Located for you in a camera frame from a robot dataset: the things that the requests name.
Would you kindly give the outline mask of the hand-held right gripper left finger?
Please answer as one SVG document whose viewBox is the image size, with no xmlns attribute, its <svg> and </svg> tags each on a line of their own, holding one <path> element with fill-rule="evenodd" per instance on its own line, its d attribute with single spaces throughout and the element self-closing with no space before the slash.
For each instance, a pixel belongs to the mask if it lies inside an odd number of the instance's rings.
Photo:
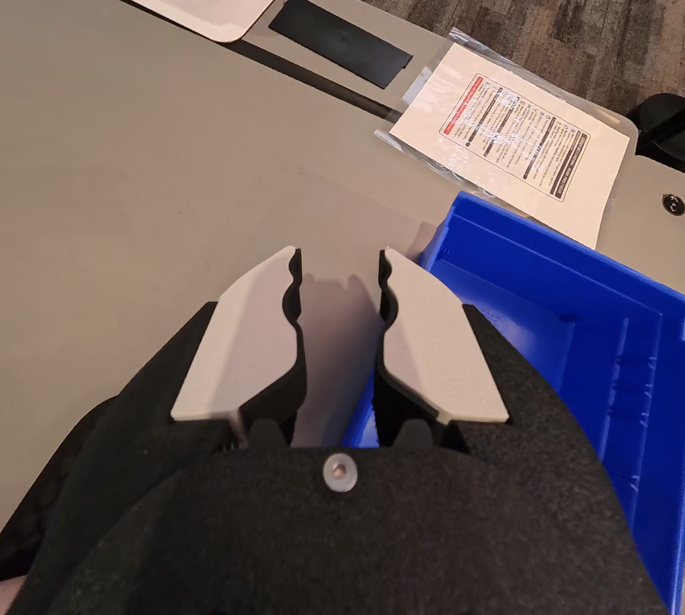
<svg viewBox="0 0 685 615">
<path fill-rule="evenodd" d="M 242 447 L 266 419 L 292 443 L 307 395 L 302 282 L 301 250 L 286 246 L 227 288 L 171 408 L 174 422 L 226 421 Z"/>
</svg>

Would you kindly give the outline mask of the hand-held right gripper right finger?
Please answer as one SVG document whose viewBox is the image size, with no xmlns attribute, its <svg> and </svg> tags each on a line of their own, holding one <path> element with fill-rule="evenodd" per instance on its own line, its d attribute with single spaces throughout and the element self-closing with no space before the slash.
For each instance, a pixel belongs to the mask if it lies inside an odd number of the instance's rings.
<svg viewBox="0 0 685 615">
<path fill-rule="evenodd" d="M 458 424 L 504 424 L 509 413 L 465 307 L 437 277 L 392 248 L 379 258 L 383 332 L 375 356 L 378 442 L 424 422 L 433 441 L 464 447 Z"/>
</svg>

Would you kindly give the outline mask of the blue plastic bin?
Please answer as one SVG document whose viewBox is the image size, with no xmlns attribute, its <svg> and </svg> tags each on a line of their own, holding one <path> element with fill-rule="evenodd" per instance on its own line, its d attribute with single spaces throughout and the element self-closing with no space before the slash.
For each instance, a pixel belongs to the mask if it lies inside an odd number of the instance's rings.
<svg viewBox="0 0 685 615">
<path fill-rule="evenodd" d="M 420 266 L 547 380 L 607 471 L 666 607 L 684 588 L 684 297 L 462 192 Z"/>
</svg>

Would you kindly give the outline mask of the clear plastic bag with papers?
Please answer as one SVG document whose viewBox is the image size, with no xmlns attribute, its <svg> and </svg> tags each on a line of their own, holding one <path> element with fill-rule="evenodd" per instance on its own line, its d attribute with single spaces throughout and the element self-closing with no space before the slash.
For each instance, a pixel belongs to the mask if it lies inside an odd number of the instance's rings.
<svg viewBox="0 0 685 615">
<path fill-rule="evenodd" d="M 527 71 L 463 31 L 375 136 L 461 190 L 592 250 L 635 124 Z"/>
</svg>

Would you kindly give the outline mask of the black stanchion base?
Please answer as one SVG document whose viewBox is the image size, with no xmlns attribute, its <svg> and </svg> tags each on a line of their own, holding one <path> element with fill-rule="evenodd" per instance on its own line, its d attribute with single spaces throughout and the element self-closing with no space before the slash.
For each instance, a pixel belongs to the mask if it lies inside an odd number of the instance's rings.
<svg viewBox="0 0 685 615">
<path fill-rule="evenodd" d="M 684 173 L 684 97 L 672 93 L 646 98 L 627 118 L 638 129 L 636 155 Z"/>
</svg>

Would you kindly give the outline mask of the black desk cover flap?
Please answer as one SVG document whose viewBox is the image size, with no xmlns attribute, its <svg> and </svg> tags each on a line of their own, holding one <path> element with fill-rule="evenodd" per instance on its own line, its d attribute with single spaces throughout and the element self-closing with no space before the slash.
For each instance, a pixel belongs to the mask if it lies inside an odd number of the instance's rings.
<svg viewBox="0 0 685 615">
<path fill-rule="evenodd" d="M 287 0 L 269 29 L 386 89 L 413 56 L 309 0 Z"/>
</svg>

